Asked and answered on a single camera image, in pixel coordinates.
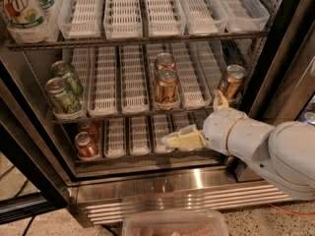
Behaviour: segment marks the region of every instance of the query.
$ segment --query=red can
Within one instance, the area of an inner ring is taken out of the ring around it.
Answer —
[[[85,120],[82,122],[78,122],[78,130],[80,132],[89,132],[94,140],[97,142],[99,138],[99,126],[98,123],[94,120]]]
[[[75,146],[78,149],[78,157],[82,160],[96,159],[98,154],[95,139],[89,132],[81,132],[75,138]]]

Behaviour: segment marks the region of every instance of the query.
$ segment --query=can lid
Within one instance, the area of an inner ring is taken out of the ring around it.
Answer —
[[[70,71],[70,64],[64,60],[52,64],[51,71],[55,76],[62,76]]]
[[[246,70],[238,65],[230,65],[226,68],[226,71],[235,79],[243,79],[246,77]]]
[[[170,66],[175,64],[175,60],[173,55],[167,52],[163,52],[157,56],[156,63],[161,66]]]
[[[158,72],[157,77],[165,83],[172,83],[177,80],[177,73],[171,69],[162,69]]]
[[[92,120],[84,120],[82,122],[78,122],[79,129],[87,129],[93,123]]]
[[[46,83],[45,90],[48,93],[55,94],[62,91],[65,87],[67,87],[67,82],[64,79],[53,78]]]
[[[304,114],[304,118],[307,122],[311,123],[311,124],[315,124],[315,113],[312,112],[306,112]]]
[[[92,140],[92,136],[89,132],[81,132],[79,133],[75,138],[75,144],[76,146],[86,146],[88,145]]]

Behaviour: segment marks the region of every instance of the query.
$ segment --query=green can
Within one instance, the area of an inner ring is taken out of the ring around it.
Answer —
[[[51,73],[53,77],[65,79],[71,85],[77,97],[79,99],[83,98],[83,86],[74,66],[64,60],[57,61],[52,64]]]
[[[82,109],[79,98],[63,78],[49,80],[45,90],[57,114],[73,114]]]

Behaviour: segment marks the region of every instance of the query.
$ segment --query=metal base panel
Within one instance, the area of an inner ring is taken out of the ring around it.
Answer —
[[[84,227],[162,209],[226,209],[292,201],[266,181],[237,183],[226,170],[191,169],[75,188],[70,212]]]

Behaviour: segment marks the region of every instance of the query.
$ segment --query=brown can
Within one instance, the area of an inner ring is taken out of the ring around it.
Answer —
[[[176,62],[170,53],[163,52],[159,54],[155,60],[155,67],[156,70],[162,70],[162,69],[176,69]]]
[[[174,70],[162,69],[156,74],[156,97],[155,101],[159,104],[171,104],[176,101],[178,88],[178,76]]]
[[[97,144],[89,132],[81,132],[75,138],[75,146],[82,160],[94,159],[98,156]]]
[[[80,132],[89,132],[94,140],[97,142],[99,137],[99,131],[96,121],[93,120],[85,120],[82,122],[78,122],[78,130]]]
[[[235,100],[246,78],[246,70],[238,65],[226,68],[220,79],[218,89],[227,100]]]

